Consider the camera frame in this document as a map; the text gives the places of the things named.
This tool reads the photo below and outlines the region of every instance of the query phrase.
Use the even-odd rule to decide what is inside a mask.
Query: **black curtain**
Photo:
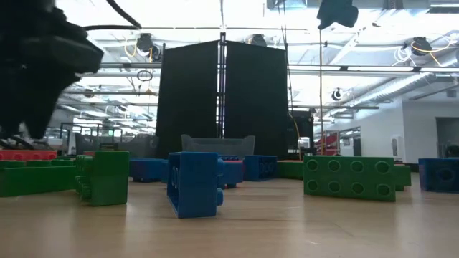
[[[254,135],[256,155],[286,155],[285,51],[227,42],[224,87],[224,137]]]
[[[217,137],[218,41],[166,49],[161,66],[157,156],[181,151],[181,134]]]

